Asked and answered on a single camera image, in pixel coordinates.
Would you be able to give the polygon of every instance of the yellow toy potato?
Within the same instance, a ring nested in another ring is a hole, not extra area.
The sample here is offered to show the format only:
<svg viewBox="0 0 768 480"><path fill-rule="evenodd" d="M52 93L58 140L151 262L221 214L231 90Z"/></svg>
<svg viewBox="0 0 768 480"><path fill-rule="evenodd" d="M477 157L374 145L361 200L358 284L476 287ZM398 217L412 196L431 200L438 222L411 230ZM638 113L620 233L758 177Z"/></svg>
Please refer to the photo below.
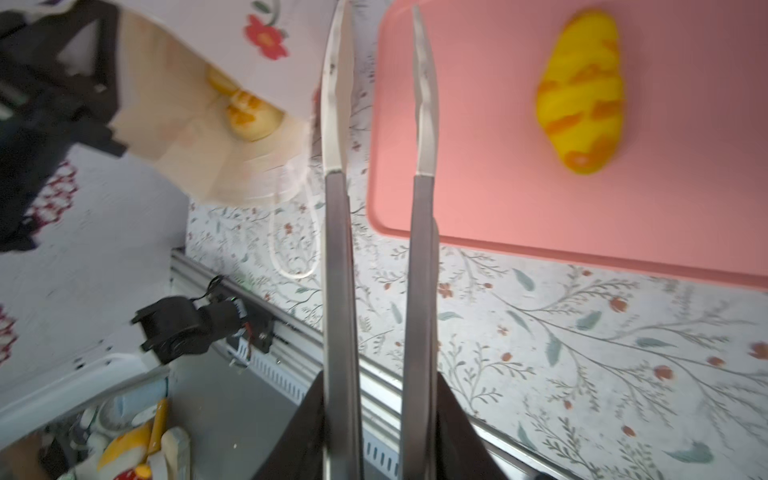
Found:
<svg viewBox="0 0 768 480"><path fill-rule="evenodd" d="M283 122L283 112L273 105L238 91L230 99L227 118L232 131L248 141L257 141L272 134Z"/></svg>
<svg viewBox="0 0 768 480"><path fill-rule="evenodd" d="M624 123L618 30L599 10L560 34L536 93L538 123L566 167L593 174L613 157Z"/></svg>

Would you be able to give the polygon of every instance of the orange spots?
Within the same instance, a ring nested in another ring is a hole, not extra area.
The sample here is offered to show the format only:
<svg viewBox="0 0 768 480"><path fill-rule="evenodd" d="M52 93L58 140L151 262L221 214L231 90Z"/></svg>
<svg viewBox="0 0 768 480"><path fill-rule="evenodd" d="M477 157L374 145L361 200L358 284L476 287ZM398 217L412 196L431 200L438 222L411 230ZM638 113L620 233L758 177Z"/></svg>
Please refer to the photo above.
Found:
<svg viewBox="0 0 768 480"><path fill-rule="evenodd" d="M253 95L248 98L248 107L250 108L258 108L258 106L261 105L261 100L254 97Z"/></svg>
<svg viewBox="0 0 768 480"><path fill-rule="evenodd" d="M227 113L230 115L230 119L232 123L238 124L238 125L246 124L256 120L256 117L254 117L253 115L247 114L246 112L241 110L237 110L232 105L227 107Z"/></svg>
<svg viewBox="0 0 768 480"><path fill-rule="evenodd" d="M548 91L557 90L560 88L560 84L557 83L554 80L544 80L542 83L538 84L538 89L536 90L536 96L541 97L543 94L547 93Z"/></svg>
<svg viewBox="0 0 768 480"><path fill-rule="evenodd" d="M590 150L585 152L570 151L565 154L565 165L577 174L591 174L600 170L616 151L616 140L601 135L592 143Z"/></svg>
<svg viewBox="0 0 768 480"><path fill-rule="evenodd" d="M622 100L596 101L590 115L592 120L604 120L606 118L621 115L624 107Z"/></svg>
<svg viewBox="0 0 768 480"><path fill-rule="evenodd" d="M568 81L568 83L571 85L576 85L586 83L588 81L595 81L602 78L611 78L616 76L617 72L615 70L603 70L599 65L592 63L579 70L576 75L571 77L571 80Z"/></svg>
<svg viewBox="0 0 768 480"><path fill-rule="evenodd" d="M549 122L544 127L544 131L547 133L547 135L559 134L566 131L568 128L578 125L578 122L581 121L582 117L584 117L584 113L582 112L573 115L567 115L563 118Z"/></svg>
<svg viewBox="0 0 768 480"><path fill-rule="evenodd" d="M603 40L603 46L612 51L616 55L619 55L619 44L615 40Z"/></svg>

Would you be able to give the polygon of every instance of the metal frame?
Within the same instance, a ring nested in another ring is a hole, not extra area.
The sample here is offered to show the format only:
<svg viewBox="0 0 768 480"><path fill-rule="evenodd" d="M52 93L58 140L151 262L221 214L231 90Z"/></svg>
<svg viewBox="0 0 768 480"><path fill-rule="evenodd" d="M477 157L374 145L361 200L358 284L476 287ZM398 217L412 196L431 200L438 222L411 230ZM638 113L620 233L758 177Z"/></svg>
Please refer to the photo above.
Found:
<svg viewBox="0 0 768 480"><path fill-rule="evenodd" d="M172 253L170 271L174 292L188 296L202 294L210 279L216 275L214 271L186 257L181 250ZM224 284L236 290L239 296L258 303L275 315L274 340L270 352L266 355L256 353L249 370L261 376L291 401L300 402L299 398L303 398L303 393L323 368L323 334L234 282L224 280ZM216 348L227 355L234 355L234 350L223 342ZM394 480L400 475L402 377L361 356L359 391L363 457ZM558 480L580 480L573 473L527 450L490 425L472 418L470 422L493 459L509 478L530 479L538 471Z"/></svg>

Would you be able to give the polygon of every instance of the floral tablecloth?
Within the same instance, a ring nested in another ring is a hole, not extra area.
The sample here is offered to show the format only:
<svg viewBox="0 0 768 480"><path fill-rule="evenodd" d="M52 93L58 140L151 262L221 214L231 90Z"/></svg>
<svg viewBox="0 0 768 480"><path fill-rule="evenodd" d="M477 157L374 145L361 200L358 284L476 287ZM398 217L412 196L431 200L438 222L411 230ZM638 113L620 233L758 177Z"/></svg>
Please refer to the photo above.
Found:
<svg viewBox="0 0 768 480"><path fill-rule="evenodd" d="M376 27L355 0L350 128L359 350L402 371L408 243L366 219ZM276 255L318 253L319 142L310 186L276 209ZM322 328L320 275L270 261L269 209L191 204L187 254ZM768 296L441 247L439 368L470 414L584 478L768 478Z"/></svg>

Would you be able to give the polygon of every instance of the yellow food item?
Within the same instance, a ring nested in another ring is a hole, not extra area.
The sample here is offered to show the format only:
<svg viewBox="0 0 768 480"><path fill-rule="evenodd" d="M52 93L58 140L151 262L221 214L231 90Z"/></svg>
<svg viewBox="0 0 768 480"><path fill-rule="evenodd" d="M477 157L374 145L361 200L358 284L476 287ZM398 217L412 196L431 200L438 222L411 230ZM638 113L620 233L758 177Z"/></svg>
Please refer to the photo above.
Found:
<svg viewBox="0 0 768 480"><path fill-rule="evenodd" d="M257 141L272 134L283 122L283 112L246 91L238 91L230 99L227 118L235 134L244 140Z"/></svg>
<svg viewBox="0 0 768 480"><path fill-rule="evenodd" d="M624 86L616 23L585 10L566 24L536 93L536 116L566 167L593 174L621 140Z"/></svg>
<svg viewBox="0 0 768 480"><path fill-rule="evenodd" d="M112 440L112 443L101 454L97 470L100 471L111 463L120 463L121 466L117 468L116 473L109 477L114 478L116 474L141 463L144 457L147 456L150 434L151 427L149 422L147 422Z"/></svg>
<svg viewBox="0 0 768 480"><path fill-rule="evenodd" d="M208 84L214 88L220 94L225 94L227 97L231 97L235 92L240 89L237 84L231 78L227 77L221 70L217 69L213 65L208 65L205 71L205 78L208 80Z"/></svg>

